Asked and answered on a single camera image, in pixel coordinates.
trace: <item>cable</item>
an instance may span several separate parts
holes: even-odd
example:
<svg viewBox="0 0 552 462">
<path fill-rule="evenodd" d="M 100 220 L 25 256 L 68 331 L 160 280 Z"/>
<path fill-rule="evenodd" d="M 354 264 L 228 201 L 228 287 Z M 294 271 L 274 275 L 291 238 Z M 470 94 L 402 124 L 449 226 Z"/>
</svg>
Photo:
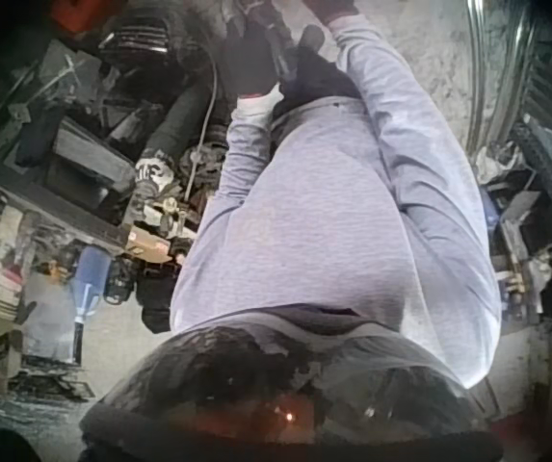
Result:
<svg viewBox="0 0 552 462">
<path fill-rule="evenodd" d="M 211 92 L 211 101 L 209 101 L 209 107 L 207 108 L 207 114 L 205 114 L 205 119 L 202 122 L 202 129 L 200 131 L 200 138 L 198 139 L 198 146 L 195 152 L 195 158 L 192 160 L 192 170 L 190 172 L 190 179 L 188 180 L 188 186 L 186 187 L 186 193 L 184 194 L 184 202 L 188 202 L 190 199 L 190 191 L 192 185 L 195 182 L 195 176 L 197 175 L 198 160 L 200 159 L 200 151 L 202 149 L 203 143 L 205 142 L 205 135 L 207 134 L 207 125 L 209 125 L 209 119 L 211 118 L 211 113 L 214 110 L 216 104 L 216 97 L 218 96 L 218 69 L 216 68 L 216 62 L 211 54 L 211 51 L 206 46 L 203 46 L 203 49 L 207 52 L 209 61 L 211 62 L 212 73 L 214 76 L 213 88 Z"/>
</svg>

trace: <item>gray long-sleeve shirt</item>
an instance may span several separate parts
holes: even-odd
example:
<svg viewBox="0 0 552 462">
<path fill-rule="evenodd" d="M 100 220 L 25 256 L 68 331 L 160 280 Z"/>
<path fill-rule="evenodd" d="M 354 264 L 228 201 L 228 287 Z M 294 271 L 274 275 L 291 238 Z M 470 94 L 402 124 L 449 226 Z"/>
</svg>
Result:
<svg viewBox="0 0 552 462">
<path fill-rule="evenodd" d="M 472 386 L 500 330 L 472 170 L 404 59 L 362 15 L 329 28 L 363 101 L 315 101 L 273 133 L 272 95 L 240 103 L 171 328 L 292 303 L 350 308 L 398 329 Z"/>
</svg>

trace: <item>helmet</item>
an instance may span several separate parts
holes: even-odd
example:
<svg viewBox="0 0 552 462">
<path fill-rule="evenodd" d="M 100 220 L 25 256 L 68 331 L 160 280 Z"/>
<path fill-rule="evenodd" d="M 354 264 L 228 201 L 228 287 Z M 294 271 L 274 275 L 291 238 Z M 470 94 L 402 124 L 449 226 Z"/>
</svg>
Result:
<svg viewBox="0 0 552 462">
<path fill-rule="evenodd" d="M 500 460 L 448 368 L 351 312 L 288 306 L 198 325 L 81 422 L 130 460 Z"/>
</svg>

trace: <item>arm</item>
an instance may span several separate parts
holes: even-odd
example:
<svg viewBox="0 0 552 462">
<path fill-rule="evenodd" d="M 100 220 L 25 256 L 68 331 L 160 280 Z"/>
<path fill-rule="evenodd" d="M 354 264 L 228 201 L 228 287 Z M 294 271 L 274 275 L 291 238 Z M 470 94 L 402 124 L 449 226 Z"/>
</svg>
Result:
<svg viewBox="0 0 552 462">
<path fill-rule="evenodd" d="M 447 362 L 461 375 L 471 368 L 486 372 L 501 305 L 472 169 L 405 60 L 363 16 L 340 17 L 329 28 L 341 49 L 339 64 L 355 81 L 372 119 L 388 186 L 408 232 L 443 274 L 424 280 L 432 269 L 419 269 L 426 298 L 448 304 L 448 310 L 428 306 Z M 448 287 L 444 281 L 450 281 Z M 441 291 L 444 295 L 434 297 Z"/>
<path fill-rule="evenodd" d="M 183 266 L 171 301 L 171 330 L 179 332 L 215 315 L 220 249 L 231 214 L 241 207 L 270 159 L 272 111 L 281 99 L 278 86 L 265 96 L 240 98 L 226 140 L 220 187 L 209 200 L 197 239 Z"/>
<path fill-rule="evenodd" d="M 233 111 L 226 141 L 228 152 L 216 198 L 243 203 L 270 161 L 272 111 L 282 98 L 279 86 L 258 98 L 240 98 Z"/>
</svg>

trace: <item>black glove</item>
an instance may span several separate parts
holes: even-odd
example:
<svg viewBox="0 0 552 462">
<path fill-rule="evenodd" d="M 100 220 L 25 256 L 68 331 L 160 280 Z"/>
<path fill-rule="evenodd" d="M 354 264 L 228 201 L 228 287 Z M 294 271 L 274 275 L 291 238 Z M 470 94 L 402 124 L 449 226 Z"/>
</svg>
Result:
<svg viewBox="0 0 552 462">
<path fill-rule="evenodd" d="M 325 25 L 338 17 L 359 14 L 355 0 L 303 0 L 303 2 Z"/>
<path fill-rule="evenodd" d="M 247 20 L 245 29 L 241 37 L 234 21 L 226 24 L 224 53 L 228 74 L 238 96 L 263 96 L 277 83 L 272 50 L 264 27 Z"/>
</svg>

